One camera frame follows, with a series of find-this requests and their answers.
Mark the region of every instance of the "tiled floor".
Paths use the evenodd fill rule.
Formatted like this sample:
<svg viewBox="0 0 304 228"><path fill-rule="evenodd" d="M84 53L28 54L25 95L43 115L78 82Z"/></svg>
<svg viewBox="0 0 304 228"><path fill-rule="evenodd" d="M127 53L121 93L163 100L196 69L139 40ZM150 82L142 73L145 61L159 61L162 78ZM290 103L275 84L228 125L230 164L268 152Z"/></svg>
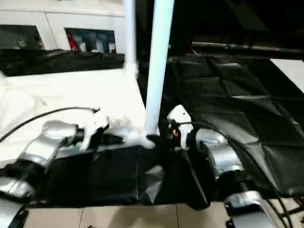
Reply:
<svg viewBox="0 0 304 228"><path fill-rule="evenodd" d="M295 206L290 200L285 204L288 209ZM292 217L294 228L302 228L298 218ZM25 228L225 228L227 220L218 202L202 211L186 205L32 209Z"/></svg>

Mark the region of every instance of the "red bottle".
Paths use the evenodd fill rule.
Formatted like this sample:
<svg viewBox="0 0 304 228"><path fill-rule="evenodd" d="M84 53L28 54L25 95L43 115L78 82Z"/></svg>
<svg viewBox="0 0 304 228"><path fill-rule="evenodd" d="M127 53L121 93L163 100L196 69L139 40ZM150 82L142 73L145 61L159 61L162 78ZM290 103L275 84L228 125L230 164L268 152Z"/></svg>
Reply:
<svg viewBox="0 0 304 228"><path fill-rule="evenodd" d="M67 35L67 40L70 44L71 50L78 51L78 47L77 47L76 42L73 39L72 33L70 31L66 31L66 35Z"/></svg>

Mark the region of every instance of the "white cloth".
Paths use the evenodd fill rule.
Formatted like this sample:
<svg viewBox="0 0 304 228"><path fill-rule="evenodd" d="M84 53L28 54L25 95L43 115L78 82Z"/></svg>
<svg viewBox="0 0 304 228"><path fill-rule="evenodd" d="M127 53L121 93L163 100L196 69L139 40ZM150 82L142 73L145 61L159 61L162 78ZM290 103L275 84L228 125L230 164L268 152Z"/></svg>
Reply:
<svg viewBox="0 0 304 228"><path fill-rule="evenodd" d="M0 137L33 116L69 106L100 107L115 127L128 126L141 131L144 126L145 109L136 79L126 75L123 69L0 75ZM69 110L37 119L0 143L0 161L17 158L48 120L84 126L91 116L90 111Z"/></svg>

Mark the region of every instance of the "wire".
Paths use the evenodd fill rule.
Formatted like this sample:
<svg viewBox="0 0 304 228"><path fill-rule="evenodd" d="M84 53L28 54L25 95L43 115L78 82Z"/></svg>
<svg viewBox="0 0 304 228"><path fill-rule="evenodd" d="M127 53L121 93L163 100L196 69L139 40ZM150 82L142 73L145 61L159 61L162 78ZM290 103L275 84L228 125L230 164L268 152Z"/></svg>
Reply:
<svg viewBox="0 0 304 228"><path fill-rule="evenodd" d="M178 125L184 125L184 124L193 124L193 125L200 125L200 126L203 126L203 127L207 127L211 130L214 130L215 132L223 135L228 142L232 142L233 140L230 139L228 136L225 136L220 130L210 126L209 124L205 124L205 123L200 123L200 122L183 122L183 123L178 123ZM269 186L272 188L273 192L275 193L275 196L277 198L277 200L279 201L283 211L284 211L284 214L286 215L286 218L288 220L288 224L289 224L289 227L290 228L293 228L293 224L291 222L291 218L290 218L290 214L288 212L288 210L286 209L286 206L285 204L283 203L281 197L280 197L280 193L279 191L276 189L276 187L274 186L274 184L269 180L269 178L267 177L267 175L264 173L264 171L262 170L262 168L259 166L259 164L257 163L257 161L255 160L255 158L245 149L241 146L241 148L243 149L243 151L247 154L247 156L250 157L250 159L252 160L252 162L255 164L256 168L261 172L262 176L264 177L264 179L268 182ZM279 216L280 220L282 221L284 227L288 228L288 226L286 225L286 223L284 222L283 218L281 216Z"/></svg>
<svg viewBox="0 0 304 228"><path fill-rule="evenodd" d="M13 129L11 129L9 132L7 132L5 135L3 135L0 138L0 143L2 143L7 137L9 137L11 134L13 134L19 128L23 127L24 125L27 125L28 123L30 123L30 122L32 122L32 121L34 121L36 119L39 119L39 118L41 118L43 116L46 116L46 115L50 115L50 114L61 112L61 111L65 111L65 110L71 110L71 109L89 110L89 111L92 111L94 113L98 111L97 109L88 108L88 107L66 107L66 108L59 108L59 109L55 109L55 110L52 110L52 111L49 111L49 112L46 112L46 113L42 113L42 114L34 116L34 117L32 117L32 118L30 118L30 119L28 119L28 120L20 123L19 125L17 125Z"/></svg>

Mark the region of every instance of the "white pole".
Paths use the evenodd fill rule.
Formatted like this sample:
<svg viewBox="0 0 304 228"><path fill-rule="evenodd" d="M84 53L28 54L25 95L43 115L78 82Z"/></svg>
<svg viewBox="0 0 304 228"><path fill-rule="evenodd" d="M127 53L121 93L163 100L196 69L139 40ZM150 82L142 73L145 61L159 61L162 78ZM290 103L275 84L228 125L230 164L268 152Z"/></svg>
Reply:
<svg viewBox="0 0 304 228"><path fill-rule="evenodd" d="M145 133L158 132L174 0L155 0L150 53Z"/></svg>
<svg viewBox="0 0 304 228"><path fill-rule="evenodd" d="M125 59L124 68L137 70L135 0L124 0L125 13Z"/></svg>

